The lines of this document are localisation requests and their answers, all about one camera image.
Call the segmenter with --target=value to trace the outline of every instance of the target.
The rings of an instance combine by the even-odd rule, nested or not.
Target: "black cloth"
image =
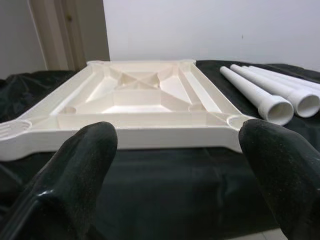
[[[219,72],[221,66],[233,63],[245,64],[214,60],[196,64],[240,111],[258,118],[256,108]],[[320,73],[300,67],[256,66],[289,75],[297,73],[301,78],[320,82]],[[51,80],[39,76],[46,87],[34,90],[32,103],[66,80],[56,73],[50,73],[53,79],[59,79],[52,85]],[[0,85],[0,98],[3,92],[8,96],[16,92],[14,84],[7,82]],[[33,83],[24,79],[27,87],[21,91],[23,96],[34,89]],[[18,104],[19,99],[13,97],[6,102],[10,105],[12,101]],[[1,120],[19,114],[7,111]],[[285,127],[302,134],[320,150],[319,120],[319,113],[312,118],[294,117]],[[0,211],[6,212],[52,155],[36,153],[0,163]],[[104,180],[96,207],[95,225],[110,240],[215,240],[277,227],[244,156],[221,147],[120,150]]]

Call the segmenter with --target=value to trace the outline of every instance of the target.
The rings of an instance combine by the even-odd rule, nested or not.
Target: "pvc pipe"
[[[225,76],[255,107],[268,122],[285,125],[294,115],[291,103],[281,96],[271,95],[225,66],[220,68]]]
[[[312,81],[307,81],[298,77],[294,77],[294,76],[289,76],[289,75],[285,75],[282,73],[278,73],[275,71],[270,71],[270,70],[266,70],[260,67],[256,67],[256,66],[249,66],[249,68],[251,69],[259,69],[262,71],[265,71],[266,73],[272,74],[273,76],[278,76],[287,80],[290,80],[291,82],[297,83],[297,84],[302,84],[303,86],[308,86],[309,88],[316,88],[318,91],[320,91],[320,84],[316,83],[316,82],[312,82]]]
[[[320,109],[320,99],[309,91],[295,89],[272,81],[268,77],[256,74],[235,64],[232,64],[230,68],[269,93],[287,99],[292,104],[295,114],[302,118],[312,117]]]
[[[270,80],[273,80],[273,81],[276,81],[278,83],[281,83],[281,84],[284,84],[284,85],[287,85],[289,87],[292,87],[294,89],[305,89],[306,91],[309,91],[310,93],[313,93],[314,95],[317,95],[318,98],[320,98],[320,90],[317,90],[315,88],[311,88],[311,87],[308,87],[308,86],[305,86],[303,85],[303,83],[297,83],[297,82],[293,82],[289,79],[286,79],[284,77],[280,77],[280,76],[276,76],[276,75],[273,75],[267,71],[263,71],[262,68],[258,68],[258,67],[248,67],[248,66],[242,66],[244,69],[247,69],[251,72],[254,72],[256,74],[259,74],[259,75],[263,75],[267,78],[269,78]]]

